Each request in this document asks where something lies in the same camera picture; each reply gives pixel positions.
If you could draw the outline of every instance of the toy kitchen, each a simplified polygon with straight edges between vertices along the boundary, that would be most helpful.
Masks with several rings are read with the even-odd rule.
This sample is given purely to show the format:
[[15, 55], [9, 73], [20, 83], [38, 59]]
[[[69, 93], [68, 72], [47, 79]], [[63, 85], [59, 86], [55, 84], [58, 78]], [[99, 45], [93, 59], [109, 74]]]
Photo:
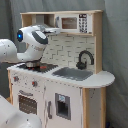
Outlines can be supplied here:
[[115, 77], [102, 70], [102, 13], [21, 13], [22, 27], [45, 24], [61, 30], [48, 36], [40, 66], [8, 68], [11, 103], [37, 114], [42, 128], [105, 128], [106, 86]]

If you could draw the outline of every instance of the faucet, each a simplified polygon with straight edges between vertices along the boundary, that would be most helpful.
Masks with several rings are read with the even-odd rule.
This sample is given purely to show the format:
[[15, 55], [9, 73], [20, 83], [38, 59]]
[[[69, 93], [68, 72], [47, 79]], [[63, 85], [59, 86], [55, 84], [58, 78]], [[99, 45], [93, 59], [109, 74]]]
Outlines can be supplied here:
[[92, 54], [87, 50], [81, 51], [79, 54], [79, 62], [76, 64], [76, 67], [78, 67], [78, 69], [81, 69], [81, 70], [86, 69], [86, 67], [87, 67], [87, 61], [85, 61], [85, 63], [81, 62], [81, 57], [83, 54], [88, 54], [91, 59], [91, 65], [94, 65], [94, 58], [93, 58]]

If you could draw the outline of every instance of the oven window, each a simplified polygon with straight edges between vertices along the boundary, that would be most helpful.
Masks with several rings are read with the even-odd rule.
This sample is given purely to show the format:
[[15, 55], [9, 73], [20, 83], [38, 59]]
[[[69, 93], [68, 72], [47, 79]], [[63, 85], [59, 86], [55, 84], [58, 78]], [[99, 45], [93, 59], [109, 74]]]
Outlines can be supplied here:
[[33, 99], [19, 95], [19, 109], [27, 114], [33, 113], [37, 115], [37, 102]]
[[77, 18], [62, 18], [63, 29], [77, 29]]

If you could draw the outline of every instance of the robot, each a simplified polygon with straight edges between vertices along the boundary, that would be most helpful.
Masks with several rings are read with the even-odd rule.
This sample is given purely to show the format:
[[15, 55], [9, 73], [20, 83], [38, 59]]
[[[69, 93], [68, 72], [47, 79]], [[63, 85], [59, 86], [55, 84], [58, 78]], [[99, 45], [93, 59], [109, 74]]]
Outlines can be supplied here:
[[[21, 43], [29, 44], [27, 50], [24, 53], [17, 53], [12, 41], [1, 39], [0, 62], [39, 62], [48, 44], [47, 36], [59, 33], [59, 28], [45, 28], [42, 25], [21, 28], [17, 32], [17, 39]], [[0, 96], [0, 128], [42, 128], [42, 124], [37, 115], [21, 112]]]

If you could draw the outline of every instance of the black stovetop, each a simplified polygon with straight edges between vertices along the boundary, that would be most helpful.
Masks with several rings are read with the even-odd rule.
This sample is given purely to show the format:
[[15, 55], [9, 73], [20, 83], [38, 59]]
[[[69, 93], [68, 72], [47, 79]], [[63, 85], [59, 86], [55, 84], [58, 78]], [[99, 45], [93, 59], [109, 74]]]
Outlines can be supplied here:
[[29, 67], [26, 66], [26, 64], [23, 64], [23, 65], [20, 65], [20, 66], [17, 66], [17, 67], [25, 69], [25, 70], [29, 70], [29, 71], [45, 73], [45, 72], [50, 71], [51, 69], [54, 69], [54, 68], [58, 67], [58, 65], [41, 63], [40, 66], [34, 67], [34, 68], [29, 68]]

